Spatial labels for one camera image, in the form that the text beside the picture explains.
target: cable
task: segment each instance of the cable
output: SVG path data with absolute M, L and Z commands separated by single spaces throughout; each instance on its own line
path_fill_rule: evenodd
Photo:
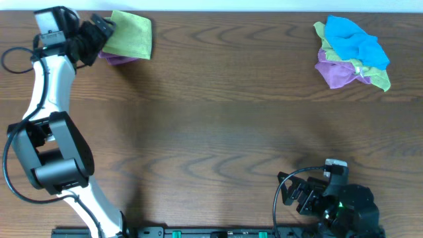
M 6 57 L 6 55 L 7 55 L 9 52 L 14 51 L 14 49 L 15 49 L 15 48 L 10 48 L 10 49 L 6 50 L 6 51 L 3 53 L 3 55 L 1 55 L 1 67 L 3 67 L 3 69 L 5 69 L 5 71 L 8 71 L 9 73 L 14 73 L 14 74 L 28 73 L 29 71 L 32 71 L 32 70 L 34 69 L 33 67 L 31 67 L 30 69 L 25 69 L 24 71 L 14 71 L 14 70 L 9 69 L 9 68 L 5 65 L 5 57 Z M 77 66 L 77 69 L 84 68 L 85 66 L 88 66 L 88 65 L 83 64 L 83 65 Z
M 320 166 L 320 167 L 307 167 L 304 169 L 299 169 L 297 171 L 294 171 L 292 173 L 290 173 L 278 186 L 278 189 L 276 189 L 276 193 L 275 193 L 275 199 L 273 200 L 273 228 L 275 230 L 275 236 L 276 238 L 280 238 L 280 234 L 278 231 L 278 223 L 276 222 L 276 202 L 278 201 L 278 196 L 279 196 L 279 192 L 282 189 L 282 186 L 285 184 L 285 182 L 291 178 L 294 175 L 297 175 L 299 173 L 305 172 L 305 171 L 310 171 L 310 170 L 315 170 L 315 169 L 325 169 L 325 166 Z
M 71 15 L 73 15 L 74 17 L 75 17 L 75 20 L 77 21 L 76 22 L 76 26 L 78 27 L 79 26 L 79 16 L 78 16 L 78 14 L 77 13 L 75 13 L 74 11 L 72 11 L 71 9 L 68 9 L 68 8 L 66 8 L 66 7 L 64 7 L 64 6 L 60 6 L 59 7 L 61 10 L 63 10 L 65 13 L 69 13 L 69 14 L 71 14 Z
M 10 178 L 9 178 L 9 172 L 7 171 L 7 155 L 9 153 L 9 149 L 10 146 L 12 144 L 13 138 L 16 136 L 16 134 L 18 132 L 20 132 L 25 126 L 26 123 L 28 123 L 28 121 L 35 115 L 37 114 L 43 107 L 43 103 L 47 97 L 47 89 L 48 89 L 48 70 L 46 67 L 46 64 L 32 51 L 29 50 L 28 48 L 23 48 L 23 47 L 14 47 L 11 49 L 6 50 L 2 55 L 1 55 L 1 65 L 3 66 L 3 68 L 5 68 L 6 71 L 10 72 L 10 73 L 22 73 L 22 72 L 16 72 L 16 71 L 12 71 L 10 69 L 8 69 L 7 67 L 5 67 L 5 56 L 15 50 L 22 50 L 25 52 L 29 52 L 32 54 L 32 56 L 38 60 L 41 63 L 42 66 L 42 70 L 43 70 L 43 74 L 44 74 L 44 85 L 43 85 L 43 89 L 42 89 L 42 94 L 41 94 L 41 99 L 40 102 L 37 104 L 36 109 L 31 112 L 28 116 L 26 116 L 24 119 L 22 119 L 11 131 L 11 133 L 9 134 L 9 137 L 7 138 L 6 144 L 5 144 L 5 148 L 3 150 L 3 176 L 5 177 L 5 181 L 6 181 L 6 185 L 9 187 L 9 189 L 12 191 L 12 193 L 17 196 L 19 199 L 25 201 L 25 202 L 29 202 L 31 204 L 50 204 L 53 202 L 59 202 L 62 201 L 66 198 L 73 198 L 75 200 L 76 203 L 78 203 L 82 209 L 84 209 L 85 212 L 88 213 L 88 215 L 90 216 L 90 218 L 94 221 L 96 227 L 97 227 L 97 231 L 98 231 L 98 237 L 102 238 L 102 230 L 101 230 L 101 226 L 100 223 L 98 222 L 97 218 L 93 215 L 93 213 L 90 211 L 90 209 L 88 209 L 88 207 L 86 207 L 86 205 L 84 205 L 84 203 L 82 203 L 82 201 L 79 199 L 79 197 L 75 194 L 70 194 L 70 195 L 65 195 L 62 196 L 60 198 L 53 198 L 53 199 L 49 199 L 49 200 L 34 200 L 31 198 L 27 198 L 26 196 L 22 195 L 20 192 L 18 192 L 18 190 L 16 190 L 16 188 L 13 186 Z

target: crumpled cloth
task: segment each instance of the crumpled cloth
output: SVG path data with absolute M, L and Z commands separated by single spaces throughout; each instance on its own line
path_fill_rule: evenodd
M 365 84 L 370 84 L 370 77 L 362 77 L 356 74 L 356 68 L 350 62 L 329 61 L 326 59 L 326 53 L 320 49 L 317 54 L 319 62 L 315 68 L 319 70 L 320 74 L 325 78 L 331 89 L 339 89 L 353 80 L 357 79 Z
M 322 40 L 322 50 L 326 52 L 326 59 L 329 61 L 342 61 L 350 62 L 356 68 L 356 72 L 359 71 L 364 77 L 370 77 L 371 84 L 383 89 L 385 92 L 391 87 L 388 74 L 386 70 L 380 70 L 376 67 L 368 67 L 358 59 L 342 60 L 339 55 L 335 52 L 328 40 L 325 38 L 325 24 L 316 22 L 314 24 L 317 35 Z
M 361 60 L 364 65 L 380 70 L 390 63 L 377 37 L 368 35 L 349 19 L 329 15 L 325 37 L 342 60 Z

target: wooden table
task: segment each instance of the wooden table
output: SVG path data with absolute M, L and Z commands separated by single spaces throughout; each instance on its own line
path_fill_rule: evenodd
M 80 12 L 88 19 L 90 12 Z M 110 12 L 101 12 L 110 16 Z M 279 171 L 348 162 L 350 182 L 371 188 L 390 237 L 423 232 L 423 15 L 337 13 L 358 23 L 391 60 L 384 93 L 353 82 L 330 90 L 314 68 L 313 23 L 328 13 L 137 12 L 153 21 L 150 61 L 77 72 L 70 115 L 89 143 L 95 177 L 131 223 L 271 226 Z M 32 12 L 2 12 L 0 51 L 31 46 Z M 13 69 L 29 56 L 8 57 Z M 33 73 L 0 71 L 0 128 L 26 112 Z M 33 189 L 12 152 L 11 179 Z M 305 173 L 320 177 L 320 173 Z M 35 206 L 0 179 L 0 237 L 49 237 L 84 226 L 64 202 Z M 278 206 L 281 223 L 309 222 Z

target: green cloth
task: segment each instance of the green cloth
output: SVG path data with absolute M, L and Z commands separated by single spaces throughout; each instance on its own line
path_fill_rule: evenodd
M 316 22 L 314 27 L 316 29 L 317 35 L 322 39 L 322 50 L 326 52 L 326 60 L 350 62 L 356 68 L 356 73 L 361 71 L 365 77 L 368 76 L 371 78 L 371 84 L 383 89 L 385 92 L 388 91 L 388 89 L 391 87 L 391 82 L 389 81 L 386 70 L 380 70 L 376 67 L 364 66 L 363 63 L 358 59 L 342 60 L 325 38 L 325 24 Z
M 116 23 L 113 35 L 103 52 L 150 60 L 153 36 L 149 19 L 122 11 L 113 11 L 110 20 Z

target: fabric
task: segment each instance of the fabric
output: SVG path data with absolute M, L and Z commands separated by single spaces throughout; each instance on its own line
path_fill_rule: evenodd
M 391 82 L 389 81 L 386 70 L 380 70 L 376 67 L 364 66 L 363 63 L 358 59 L 342 60 L 325 38 L 325 24 L 316 22 L 314 27 L 316 29 L 317 35 L 322 40 L 322 50 L 326 52 L 326 60 L 352 63 L 352 65 L 356 68 L 356 71 L 361 72 L 364 77 L 371 78 L 371 84 L 379 87 L 380 89 L 383 89 L 385 92 L 389 90 L 391 87 Z
M 117 56 L 115 54 L 104 53 L 102 50 L 98 53 L 99 58 L 105 58 L 110 65 L 118 65 L 121 63 L 128 63 L 131 61 L 139 60 L 139 58 L 132 58 L 126 56 Z
M 139 58 L 131 58 L 126 56 L 117 56 L 117 57 L 109 57 L 106 58 L 107 63 L 110 65 L 119 65 L 121 63 L 128 63 L 131 61 L 139 60 Z
M 361 60 L 364 65 L 380 70 L 389 64 L 377 37 L 368 35 L 349 19 L 328 16 L 325 37 L 342 60 Z
M 122 11 L 113 11 L 110 20 L 116 23 L 116 29 L 104 45 L 103 52 L 150 60 L 151 21 Z
M 317 56 L 319 62 L 316 64 L 315 68 L 319 70 L 331 89 L 339 89 L 355 79 L 365 84 L 371 83 L 370 77 L 362 77 L 360 72 L 356 74 L 356 68 L 352 63 L 328 61 L 326 59 L 326 53 L 322 49 L 319 50 Z

